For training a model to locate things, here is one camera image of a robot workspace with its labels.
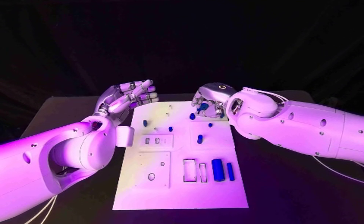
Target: table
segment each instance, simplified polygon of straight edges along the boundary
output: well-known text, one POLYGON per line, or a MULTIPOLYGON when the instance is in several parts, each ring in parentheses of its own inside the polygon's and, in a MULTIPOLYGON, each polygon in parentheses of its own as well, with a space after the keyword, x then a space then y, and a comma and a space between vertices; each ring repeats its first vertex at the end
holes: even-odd
MULTIPOLYGON (((305 91, 278 91, 291 100, 314 102, 305 91)), ((161 101, 192 100, 192 94, 165 94, 161 101)), ((81 121, 99 97, 51 97, 23 133, 28 137, 81 121)), ((132 113, 123 123, 130 126, 132 113)), ((233 129, 249 209, 177 209, 113 211, 125 148, 116 148, 107 167, 58 195, 47 223, 364 223, 364 184, 330 171, 311 156, 249 140, 233 129)), ((359 165, 322 159, 338 171, 364 180, 359 165)), ((26 223, 42 203, 3 224, 26 223)), ((34 221, 41 223, 44 215, 34 221)))

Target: white board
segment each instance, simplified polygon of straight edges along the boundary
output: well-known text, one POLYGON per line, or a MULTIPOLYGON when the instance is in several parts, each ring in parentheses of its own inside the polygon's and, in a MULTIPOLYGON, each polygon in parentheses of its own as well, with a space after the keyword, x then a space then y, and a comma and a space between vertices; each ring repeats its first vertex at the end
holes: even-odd
POLYGON ((190 101, 158 102, 135 109, 133 146, 126 149, 113 210, 249 207, 227 117, 191 120, 194 112, 190 101), (204 136, 201 144, 198 135, 204 136), (221 182, 214 181, 211 161, 217 158, 224 167, 221 182))

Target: robotic hand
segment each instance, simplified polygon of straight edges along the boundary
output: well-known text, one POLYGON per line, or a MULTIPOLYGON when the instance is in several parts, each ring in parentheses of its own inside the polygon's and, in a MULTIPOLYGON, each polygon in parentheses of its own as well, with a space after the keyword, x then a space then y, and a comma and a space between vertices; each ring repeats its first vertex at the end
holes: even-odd
POLYGON ((81 122, 0 145, 0 221, 65 191, 109 164, 114 148, 127 147, 135 130, 119 127, 129 110, 158 102, 152 80, 109 88, 94 115, 81 122), (51 164, 73 167, 57 173, 51 164))
POLYGON ((230 124, 249 139, 263 137, 307 155, 364 163, 364 116, 252 88, 237 92, 223 83, 200 88, 192 106, 198 116, 217 117, 226 113, 230 124))

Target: small blue piece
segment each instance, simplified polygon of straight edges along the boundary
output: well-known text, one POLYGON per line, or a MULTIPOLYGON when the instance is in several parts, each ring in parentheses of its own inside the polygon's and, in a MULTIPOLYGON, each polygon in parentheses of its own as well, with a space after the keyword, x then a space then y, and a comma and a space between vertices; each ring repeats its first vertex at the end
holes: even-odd
POLYGON ((201 144, 203 143, 203 135, 200 135, 200 138, 197 140, 197 143, 201 144))
POLYGON ((234 181, 236 177, 234 177, 234 172, 233 172, 233 165, 230 162, 226 165, 229 166, 230 181, 234 181))
POLYGON ((221 182, 226 180, 223 160, 214 159, 211 163, 213 163, 213 171, 214 171, 214 181, 221 182))
POLYGON ((197 109, 198 111, 207 110, 208 109, 208 104, 203 103, 200 108, 197 109))

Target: blue cylinder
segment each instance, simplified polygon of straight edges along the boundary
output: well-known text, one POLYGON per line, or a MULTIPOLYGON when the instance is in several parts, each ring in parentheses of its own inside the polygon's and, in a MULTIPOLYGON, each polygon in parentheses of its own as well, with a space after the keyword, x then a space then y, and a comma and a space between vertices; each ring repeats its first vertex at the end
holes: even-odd
POLYGON ((223 161, 221 159, 213 160, 214 181, 221 182, 226 180, 223 161))
POLYGON ((201 144, 203 143, 203 135, 200 135, 198 139, 197 139, 197 143, 201 144))
POLYGON ((234 172, 233 172, 233 165, 231 165, 230 162, 229 162, 226 165, 227 165, 227 167, 229 167, 230 181, 234 181, 234 180, 236 180, 236 177, 234 177, 234 172))

